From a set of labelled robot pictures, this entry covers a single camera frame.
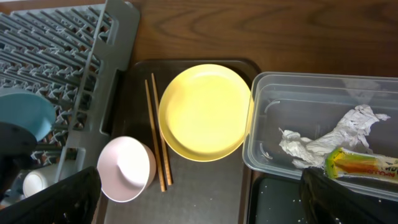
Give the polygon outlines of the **white paper napkin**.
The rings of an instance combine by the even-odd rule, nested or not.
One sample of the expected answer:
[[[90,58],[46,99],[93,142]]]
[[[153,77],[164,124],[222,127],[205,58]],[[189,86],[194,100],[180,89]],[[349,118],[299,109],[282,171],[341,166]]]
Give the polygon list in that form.
[[[331,132],[316,140],[302,137],[298,132],[283,130],[279,146],[294,157],[292,163],[298,169],[323,167],[327,155],[339,147],[372,154],[366,139],[371,126],[389,118],[386,114],[373,113],[369,105],[359,105],[349,110]]]

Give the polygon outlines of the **yellow orange snack wrapper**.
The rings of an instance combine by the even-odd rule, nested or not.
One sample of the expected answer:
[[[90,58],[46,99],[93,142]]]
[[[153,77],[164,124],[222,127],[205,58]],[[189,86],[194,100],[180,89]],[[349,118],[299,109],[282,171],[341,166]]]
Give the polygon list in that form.
[[[363,154],[336,148],[325,159],[325,173],[331,179],[360,177],[397,183],[397,158]]]

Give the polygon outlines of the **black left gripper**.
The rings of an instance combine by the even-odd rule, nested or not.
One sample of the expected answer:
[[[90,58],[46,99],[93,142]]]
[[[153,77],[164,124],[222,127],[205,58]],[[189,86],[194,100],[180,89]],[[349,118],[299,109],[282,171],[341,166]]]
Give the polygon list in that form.
[[[21,169],[31,169],[31,154],[37,146],[36,137],[28,130],[1,122],[1,199]]]

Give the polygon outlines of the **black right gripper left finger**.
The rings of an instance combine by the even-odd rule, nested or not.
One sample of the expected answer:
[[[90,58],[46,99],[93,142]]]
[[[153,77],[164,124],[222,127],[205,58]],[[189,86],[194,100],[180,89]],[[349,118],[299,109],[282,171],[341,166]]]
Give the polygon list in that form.
[[[88,167],[2,209],[1,224],[91,223],[100,193],[100,175]]]

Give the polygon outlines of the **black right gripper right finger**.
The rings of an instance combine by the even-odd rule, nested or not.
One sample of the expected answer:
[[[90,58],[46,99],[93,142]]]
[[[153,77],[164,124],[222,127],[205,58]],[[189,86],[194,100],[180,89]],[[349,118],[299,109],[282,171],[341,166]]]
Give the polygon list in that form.
[[[299,194],[308,223],[397,223],[397,209],[347,189],[314,167],[302,171]]]

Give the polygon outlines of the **light blue bowl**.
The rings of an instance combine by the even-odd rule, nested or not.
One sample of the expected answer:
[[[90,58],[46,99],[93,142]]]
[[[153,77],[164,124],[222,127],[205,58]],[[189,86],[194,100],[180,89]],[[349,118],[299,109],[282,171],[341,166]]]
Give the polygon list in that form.
[[[1,88],[1,122],[22,127],[41,141],[55,119],[55,108],[44,97],[20,88]]]

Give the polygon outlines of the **small white cup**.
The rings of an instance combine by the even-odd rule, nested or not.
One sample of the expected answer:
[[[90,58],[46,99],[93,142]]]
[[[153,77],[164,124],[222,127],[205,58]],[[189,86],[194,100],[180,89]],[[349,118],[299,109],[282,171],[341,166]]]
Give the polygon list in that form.
[[[23,193],[30,197],[55,183],[58,165],[52,164],[29,172],[23,182]]]

